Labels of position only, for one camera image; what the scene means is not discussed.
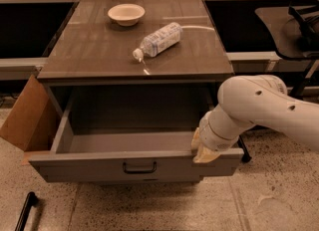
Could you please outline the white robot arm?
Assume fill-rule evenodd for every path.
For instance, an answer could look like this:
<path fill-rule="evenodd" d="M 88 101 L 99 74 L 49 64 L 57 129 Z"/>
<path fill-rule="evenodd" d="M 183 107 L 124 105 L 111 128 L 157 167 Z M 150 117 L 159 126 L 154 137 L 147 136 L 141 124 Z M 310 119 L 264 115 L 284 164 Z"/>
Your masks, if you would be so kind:
<path fill-rule="evenodd" d="M 236 76 L 217 92 L 218 105 L 199 122 L 191 148 L 195 163 L 209 163 L 231 149 L 245 131 L 261 125 L 319 149 L 319 105 L 287 95 L 275 76 Z"/>

